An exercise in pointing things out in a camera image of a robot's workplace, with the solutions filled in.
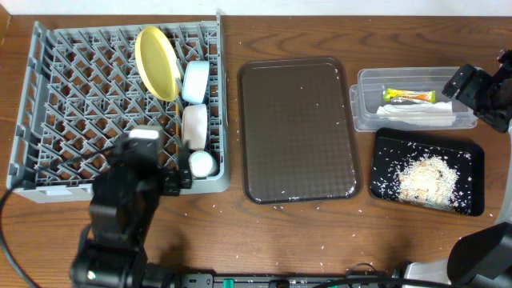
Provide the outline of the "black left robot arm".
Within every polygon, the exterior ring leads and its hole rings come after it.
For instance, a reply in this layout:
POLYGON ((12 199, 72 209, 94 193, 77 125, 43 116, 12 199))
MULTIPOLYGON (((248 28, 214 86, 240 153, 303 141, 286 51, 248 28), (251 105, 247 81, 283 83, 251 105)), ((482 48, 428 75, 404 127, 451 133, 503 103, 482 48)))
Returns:
POLYGON ((162 149, 163 131, 156 126, 139 126, 114 142, 110 168, 92 183, 91 224, 81 232, 70 269, 74 287, 181 286, 180 275, 150 263, 144 249, 161 197, 177 197, 193 182, 189 151, 170 169, 159 161, 162 149))

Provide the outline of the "wooden chopstick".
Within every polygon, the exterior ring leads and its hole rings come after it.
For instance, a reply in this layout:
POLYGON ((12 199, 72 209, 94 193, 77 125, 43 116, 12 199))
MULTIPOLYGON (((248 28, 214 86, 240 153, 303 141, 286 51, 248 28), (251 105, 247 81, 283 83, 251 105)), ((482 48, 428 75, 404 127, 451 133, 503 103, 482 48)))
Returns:
POLYGON ((181 149, 182 140, 181 140, 181 107, 180 102, 176 100, 174 102, 174 122, 175 122, 175 136, 174 136, 174 142, 176 145, 176 153, 178 154, 181 149))

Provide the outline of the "white plastic cup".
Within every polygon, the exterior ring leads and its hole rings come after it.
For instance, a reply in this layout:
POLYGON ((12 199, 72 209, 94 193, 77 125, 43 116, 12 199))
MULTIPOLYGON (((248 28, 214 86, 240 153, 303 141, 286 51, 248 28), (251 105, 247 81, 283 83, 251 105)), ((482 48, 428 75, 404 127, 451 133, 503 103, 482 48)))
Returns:
POLYGON ((195 178, 207 178, 218 172, 218 164, 211 154, 204 150, 193 152, 189 159, 189 166, 195 178))

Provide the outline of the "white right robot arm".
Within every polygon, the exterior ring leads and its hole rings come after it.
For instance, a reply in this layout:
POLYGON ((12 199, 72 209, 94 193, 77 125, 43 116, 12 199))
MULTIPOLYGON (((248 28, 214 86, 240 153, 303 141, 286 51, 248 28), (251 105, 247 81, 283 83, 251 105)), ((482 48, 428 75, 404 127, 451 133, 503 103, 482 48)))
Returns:
MULTIPOLYGON (((511 51, 501 50, 493 75, 469 64, 461 66, 442 93, 469 107, 498 132, 511 133, 511 51)), ((495 224, 460 238, 447 260, 412 262, 404 279, 436 286, 511 286, 511 176, 507 176, 502 207, 495 224)))

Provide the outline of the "light blue bowl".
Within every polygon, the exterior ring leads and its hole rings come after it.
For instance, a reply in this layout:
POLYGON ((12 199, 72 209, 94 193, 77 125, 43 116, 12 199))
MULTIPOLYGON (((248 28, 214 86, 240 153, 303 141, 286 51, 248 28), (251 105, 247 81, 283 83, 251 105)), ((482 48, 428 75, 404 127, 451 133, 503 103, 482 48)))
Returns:
POLYGON ((208 61, 192 61, 186 68, 182 98, 188 103, 202 104, 209 81, 210 64, 208 61))

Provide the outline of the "white round bowl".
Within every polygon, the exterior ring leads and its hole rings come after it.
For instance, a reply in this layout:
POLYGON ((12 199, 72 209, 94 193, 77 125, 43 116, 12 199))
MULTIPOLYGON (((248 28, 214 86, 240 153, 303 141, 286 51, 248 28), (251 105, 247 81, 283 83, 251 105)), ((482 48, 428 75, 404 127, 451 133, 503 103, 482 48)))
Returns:
POLYGON ((182 142, 192 150, 204 150, 208 127, 205 104, 187 106, 182 116, 182 142))

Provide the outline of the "yellow round plate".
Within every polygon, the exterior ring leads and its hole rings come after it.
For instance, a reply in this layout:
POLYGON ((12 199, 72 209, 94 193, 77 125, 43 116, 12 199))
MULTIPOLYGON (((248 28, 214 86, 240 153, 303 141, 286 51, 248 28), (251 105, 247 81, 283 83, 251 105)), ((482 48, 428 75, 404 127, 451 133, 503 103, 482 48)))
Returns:
POLYGON ((169 39, 156 26, 147 26, 137 36, 135 61, 143 84, 157 99, 172 102, 178 95, 181 75, 169 39))

